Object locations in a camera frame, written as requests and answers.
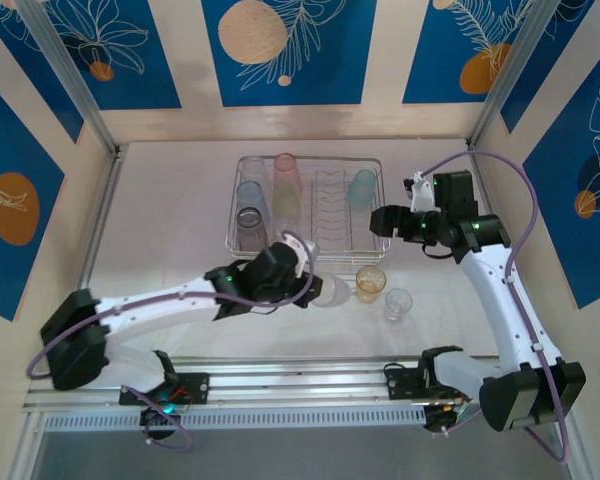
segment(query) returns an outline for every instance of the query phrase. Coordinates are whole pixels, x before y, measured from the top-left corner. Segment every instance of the dish rack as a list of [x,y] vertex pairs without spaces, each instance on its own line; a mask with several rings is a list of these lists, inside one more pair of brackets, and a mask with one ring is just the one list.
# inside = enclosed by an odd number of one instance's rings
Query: dish rack
[[[238,161],[233,185],[226,246],[236,258],[251,259],[258,252],[240,250],[237,236],[236,189],[242,182]],[[273,156],[260,155],[273,185]],[[382,259],[389,249],[388,238],[378,237],[369,230],[371,212],[385,205],[382,165],[373,158],[302,157],[296,156],[302,180],[302,215],[299,234],[320,247],[318,263],[372,264]],[[346,200],[349,183],[362,169],[376,173],[376,192],[371,206],[350,208]],[[265,192],[267,207],[273,216],[272,193]],[[276,241],[272,225],[267,228],[269,243]]]

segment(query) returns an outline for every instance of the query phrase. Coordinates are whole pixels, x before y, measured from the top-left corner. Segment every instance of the white tabletop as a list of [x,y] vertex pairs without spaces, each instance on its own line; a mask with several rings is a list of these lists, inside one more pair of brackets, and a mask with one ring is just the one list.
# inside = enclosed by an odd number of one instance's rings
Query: white tabletop
[[[290,151],[299,156],[374,157],[382,162],[387,204],[405,205],[402,179],[465,150],[463,140],[338,140],[133,143],[96,258],[94,294],[117,296],[186,282],[231,263],[224,246],[235,168],[245,155]],[[471,169],[468,159],[444,170]],[[478,189],[474,182],[476,198]],[[247,314],[192,323],[133,340],[140,348],[196,357],[372,357],[419,355],[458,345],[495,355],[477,295],[453,260],[426,258],[418,245],[392,241],[379,264],[385,292],[408,290],[414,306],[398,325],[382,318],[383,297],[366,305],[352,297],[334,308],[295,306],[269,316]]]

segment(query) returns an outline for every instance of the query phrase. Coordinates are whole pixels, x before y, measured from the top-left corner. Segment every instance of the white table surface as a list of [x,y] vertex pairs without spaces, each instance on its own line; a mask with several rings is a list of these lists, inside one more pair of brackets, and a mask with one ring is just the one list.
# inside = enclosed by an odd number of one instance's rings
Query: white table surface
[[[104,229],[90,286],[118,296],[183,283],[233,260],[225,248],[235,168],[245,155],[375,157],[387,204],[408,202],[402,179],[465,150],[457,140],[153,142],[130,145]],[[468,159],[444,170],[471,169]],[[479,192],[474,182],[476,197]],[[497,354],[473,287],[453,262],[426,258],[419,245],[392,241],[379,264],[385,292],[408,290],[414,306],[398,325],[382,318],[384,295],[370,305],[352,297],[334,308],[288,306],[269,316],[191,324],[133,340],[139,348],[196,357],[372,357],[419,355],[458,345],[471,355]]]

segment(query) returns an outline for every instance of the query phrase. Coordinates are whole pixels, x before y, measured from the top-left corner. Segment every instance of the blue cup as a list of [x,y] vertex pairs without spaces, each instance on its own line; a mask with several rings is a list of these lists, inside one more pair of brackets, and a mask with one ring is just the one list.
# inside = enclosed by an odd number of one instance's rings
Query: blue cup
[[376,196],[376,183],[378,179],[372,170],[360,170],[351,180],[347,189],[347,202],[354,208],[371,206]]
[[236,189],[237,211],[243,208],[253,207],[262,215],[262,221],[266,226],[270,224],[269,209],[267,201],[264,198],[264,192],[258,182],[249,180],[242,182]]

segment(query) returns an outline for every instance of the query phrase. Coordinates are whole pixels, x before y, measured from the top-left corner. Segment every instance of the orange circle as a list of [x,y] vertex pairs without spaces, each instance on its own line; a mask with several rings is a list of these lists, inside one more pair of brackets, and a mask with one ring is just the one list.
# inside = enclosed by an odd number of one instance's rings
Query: orange circle
[[96,80],[101,82],[108,82],[113,80],[113,68],[103,62],[93,62],[89,65],[89,72],[94,76]]
[[596,196],[589,190],[583,190],[576,197],[574,206],[580,218],[591,218],[596,213]]
[[488,93],[493,86],[500,67],[509,55],[511,45],[499,43],[474,55],[462,68],[460,73],[460,88],[471,95]]
[[0,175],[0,238],[22,247],[35,235],[39,219],[40,203],[33,183],[19,173]]

